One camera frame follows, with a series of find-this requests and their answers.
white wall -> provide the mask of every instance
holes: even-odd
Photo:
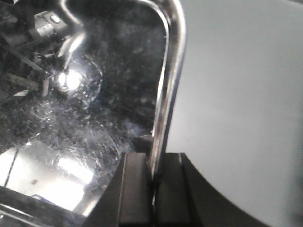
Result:
[[[261,221],[298,226],[291,217],[303,213],[303,5],[181,2],[188,47],[168,152],[187,153]]]

reflected ceiling light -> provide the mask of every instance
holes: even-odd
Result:
[[[70,90],[77,89],[81,84],[81,75],[74,71],[70,70],[66,77],[66,85]]]
[[[73,160],[60,158],[58,166],[66,170],[68,173],[74,175],[84,183],[89,183],[93,179],[94,173],[92,171],[84,166],[79,165],[79,163]]]
[[[74,210],[84,195],[83,185],[80,182],[65,177],[54,178],[45,184],[39,196],[67,210]]]
[[[66,75],[64,72],[60,73],[58,76],[58,83],[61,87],[65,86],[66,83]]]

shiny chrome surface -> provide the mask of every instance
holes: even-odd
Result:
[[[0,78],[0,186],[7,193],[18,192],[28,201],[40,200],[83,220],[108,186],[121,153],[137,151],[136,139],[153,136],[150,162],[157,179],[186,28],[177,0],[55,3],[58,18],[52,18],[54,14],[43,3],[35,8],[36,13],[49,15],[45,21],[52,22],[54,29],[58,23],[69,27],[64,31],[70,34],[54,51],[54,61],[43,64],[38,53],[45,45],[33,50],[32,59],[32,53],[9,47],[5,50],[12,57],[0,54],[4,75]],[[55,34],[47,26],[37,24],[38,34],[46,40]],[[33,69],[47,76],[42,95]],[[23,212],[14,206],[12,210]],[[58,218],[40,220],[35,206],[29,211],[33,220],[46,221],[47,226]],[[20,220],[27,216],[24,213]]]
[[[158,87],[153,146],[150,157],[153,179],[159,177],[165,153],[186,47],[186,23],[179,0],[138,0],[152,7],[166,31],[166,53]]]

curved metal rod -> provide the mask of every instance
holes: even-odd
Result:
[[[67,2],[69,0],[59,0],[58,4],[60,6],[60,9],[66,15],[66,17],[77,27],[82,27],[83,23],[73,14],[70,12],[70,10],[67,7]]]
[[[186,47],[186,23],[179,0],[136,0],[153,8],[166,31],[166,50],[159,81],[153,145],[150,156],[152,179],[157,181],[166,150],[170,122],[175,104]]]

